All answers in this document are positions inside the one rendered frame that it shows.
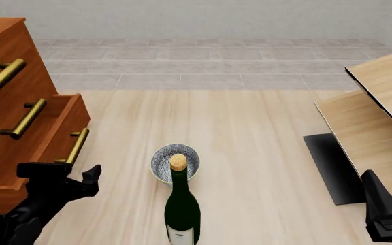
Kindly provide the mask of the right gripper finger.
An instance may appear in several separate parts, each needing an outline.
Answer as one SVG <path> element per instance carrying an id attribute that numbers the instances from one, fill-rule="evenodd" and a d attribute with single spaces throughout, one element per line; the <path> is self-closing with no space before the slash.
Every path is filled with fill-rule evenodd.
<path id="1" fill-rule="evenodd" d="M 366 201 L 366 224 L 392 225 L 392 195 L 372 170 L 361 175 Z"/>

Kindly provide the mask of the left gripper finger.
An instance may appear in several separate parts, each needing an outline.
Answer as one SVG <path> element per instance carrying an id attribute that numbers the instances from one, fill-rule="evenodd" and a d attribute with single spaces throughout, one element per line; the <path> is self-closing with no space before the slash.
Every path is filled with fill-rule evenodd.
<path id="1" fill-rule="evenodd" d="M 19 163 L 16 176 L 19 178 L 64 178 L 72 166 L 64 163 Z"/>
<path id="2" fill-rule="evenodd" d="M 102 169 L 100 165 L 96 165 L 82 173 L 83 193 L 86 197 L 94 197 L 99 191 L 99 177 Z"/>

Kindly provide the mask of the blue patterned bowl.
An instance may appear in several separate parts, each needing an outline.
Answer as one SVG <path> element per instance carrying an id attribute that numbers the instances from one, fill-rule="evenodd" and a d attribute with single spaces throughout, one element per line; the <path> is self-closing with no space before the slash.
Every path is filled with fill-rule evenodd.
<path id="1" fill-rule="evenodd" d="M 183 154 L 186 157 L 188 181 L 193 179 L 200 167 L 199 155 L 186 144 L 168 144 L 159 148 L 151 158 L 150 169 L 158 181 L 170 186 L 172 185 L 172 174 L 169 159 L 175 154 Z"/>

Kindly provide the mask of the flat black plate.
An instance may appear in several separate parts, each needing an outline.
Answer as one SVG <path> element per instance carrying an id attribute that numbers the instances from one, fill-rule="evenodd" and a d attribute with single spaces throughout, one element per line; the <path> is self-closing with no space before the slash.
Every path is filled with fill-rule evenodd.
<path id="1" fill-rule="evenodd" d="M 303 139 L 333 203 L 337 206 L 365 203 L 362 181 L 333 134 Z"/>

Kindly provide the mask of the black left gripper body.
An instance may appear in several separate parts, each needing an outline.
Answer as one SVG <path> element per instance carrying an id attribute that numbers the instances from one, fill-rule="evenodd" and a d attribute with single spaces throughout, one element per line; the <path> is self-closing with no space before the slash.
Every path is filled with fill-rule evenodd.
<path id="1" fill-rule="evenodd" d="M 89 183 L 69 178 L 30 179 L 26 188 L 28 192 L 27 207 L 32 213 L 56 214 L 70 201 L 87 197 Z"/>

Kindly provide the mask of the dark green corked bottle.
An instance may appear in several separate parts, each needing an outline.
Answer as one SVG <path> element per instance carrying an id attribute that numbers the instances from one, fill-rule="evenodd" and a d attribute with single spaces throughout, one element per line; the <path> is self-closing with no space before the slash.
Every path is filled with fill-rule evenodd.
<path id="1" fill-rule="evenodd" d="M 167 237 L 171 245 L 197 245 L 200 239 L 201 210 L 189 190 L 187 159 L 174 154 L 169 159 L 172 192 L 164 211 Z"/>

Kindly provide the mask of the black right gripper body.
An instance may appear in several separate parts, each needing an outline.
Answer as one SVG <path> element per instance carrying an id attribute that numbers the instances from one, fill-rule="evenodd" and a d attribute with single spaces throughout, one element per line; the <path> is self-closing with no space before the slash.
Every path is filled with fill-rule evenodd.
<path id="1" fill-rule="evenodd" d="M 366 229 L 373 242 L 392 242 L 392 220 L 366 218 Z"/>

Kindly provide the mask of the pale wood board, white edge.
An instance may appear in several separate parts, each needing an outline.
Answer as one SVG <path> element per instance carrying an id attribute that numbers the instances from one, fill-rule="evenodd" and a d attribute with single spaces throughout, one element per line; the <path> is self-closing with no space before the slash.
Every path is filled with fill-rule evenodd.
<path id="1" fill-rule="evenodd" d="M 355 171 L 374 171 L 392 195 L 392 120 L 387 114 L 362 91 L 315 105 Z"/>

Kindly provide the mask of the wooden drawer, open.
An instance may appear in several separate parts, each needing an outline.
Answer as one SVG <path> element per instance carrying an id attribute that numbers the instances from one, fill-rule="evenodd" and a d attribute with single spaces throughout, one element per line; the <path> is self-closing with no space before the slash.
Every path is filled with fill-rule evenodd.
<path id="1" fill-rule="evenodd" d="M 91 118 L 81 95 L 59 96 L 67 98 L 66 106 L 38 148 L 38 161 L 28 163 L 54 163 L 56 159 L 66 159 L 77 140 L 70 133 L 80 132 L 90 122 Z M 13 185 L 0 186 L 0 214 L 6 214 L 27 197 L 27 182 L 27 179 L 17 177 Z"/>

